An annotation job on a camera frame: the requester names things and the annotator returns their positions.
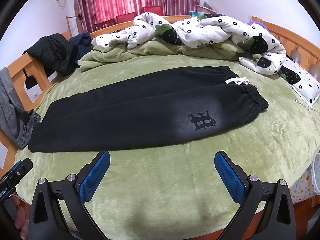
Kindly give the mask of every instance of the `purple fabric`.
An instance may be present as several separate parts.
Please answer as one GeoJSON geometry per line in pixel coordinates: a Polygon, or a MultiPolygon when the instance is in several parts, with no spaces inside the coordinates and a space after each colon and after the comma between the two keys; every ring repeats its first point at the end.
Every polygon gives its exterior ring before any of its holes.
{"type": "Polygon", "coordinates": [[[251,24],[254,24],[254,23],[259,24],[260,26],[264,27],[267,31],[269,31],[268,28],[262,22],[254,22],[254,21],[252,21],[252,22],[248,22],[247,25],[251,25],[251,24]]]}

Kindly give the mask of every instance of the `white drawstring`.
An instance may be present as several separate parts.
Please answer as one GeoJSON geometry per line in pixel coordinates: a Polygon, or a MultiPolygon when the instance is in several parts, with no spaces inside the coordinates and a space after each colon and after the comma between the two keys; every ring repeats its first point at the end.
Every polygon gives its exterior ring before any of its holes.
{"type": "Polygon", "coordinates": [[[236,85],[241,85],[242,83],[245,85],[252,85],[254,87],[257,88],[258,90],[258,86],[256,84],[251,84],[250,80],[247,77],[243,77],[243,78],[230,78],[228,80],[226,80],[226,83],[229,84],[231,82],[234,82],[236,85]]]}
{"type": "MultiPolygon", "coordinates": [[[[310,111],[310,110],[317,112],[317,113],[319,114],[319,119],[320,119],[320,113],[319,113],[319,111],[318,111],[317,109],[316,109],[316,110],[315,110],[315,109],[312,109],[310,106],[306,106],[306,105],[300,103],[298,100],[295,100],[295,102],[298,103],[298,104],[300,104],[300,105],[302,105],[302,106],[307,107],[309,114],[311,114],[311,111],[310,111]]],[[[320,124],[319,120],[317,120],[317,119],[313,116],[313,114],[311,114],[311,116],[313,117],[313,119],[315,119],[316,123],[320,124]]]]}

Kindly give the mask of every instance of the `blue gripper pad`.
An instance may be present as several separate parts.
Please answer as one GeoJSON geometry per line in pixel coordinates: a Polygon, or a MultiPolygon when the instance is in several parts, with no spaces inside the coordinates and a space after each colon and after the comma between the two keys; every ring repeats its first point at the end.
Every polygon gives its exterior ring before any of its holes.
{"type": "Polygon", "coordinates": [[[214,166],[216,167],[216,170],[218,171],[223,184],[226,186],[233,202],[242,205],[246,199],[244,185],[219,152],[214,156],[214,166]]]}
{"type": "Polygon", "coordinates": [[[82,204],[92,199],[109,166],[110,154],[106,151],[80,185],[79,200],[82,204]]]}
{"type": "Polygon", "coordinates": [[[9,172],[13,171],[16,167],[18,167],[18,165],[22,163],[22,161],[18,161],[10,170],[9,172]]]}

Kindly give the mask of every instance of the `black letter logo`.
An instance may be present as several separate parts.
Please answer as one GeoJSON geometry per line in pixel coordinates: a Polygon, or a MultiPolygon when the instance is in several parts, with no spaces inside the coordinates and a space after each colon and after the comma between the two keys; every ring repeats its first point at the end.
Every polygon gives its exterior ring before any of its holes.
{"type": "Polygon", "coordinates": [[[204,115],[204,113],[198,113],[198,115],[199,116],[197,117],[194,117],[193,114],[188,115],[188,117],[191,117],[190,122],[195,124],[196,131],[201,128],[205,129],[205,127],[216,126],[216,120],[211,118],[208,111],[207,111],[207,115],[204,115]]]}

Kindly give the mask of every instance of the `human hand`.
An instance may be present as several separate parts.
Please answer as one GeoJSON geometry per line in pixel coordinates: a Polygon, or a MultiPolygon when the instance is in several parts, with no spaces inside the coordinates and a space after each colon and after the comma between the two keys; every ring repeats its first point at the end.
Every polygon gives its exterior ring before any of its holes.
{"type": "Polygon", "coordinates": [[[22,207],[20,207],[20,199],[16,195],[12,195],[15,205],[17,206],[16,218],[14,220],[14,225],[17,229],[20,229],[20,237],[22,240],[28,239],[29,233],[29,220],[26,219],[26,212],[22,207]]]}

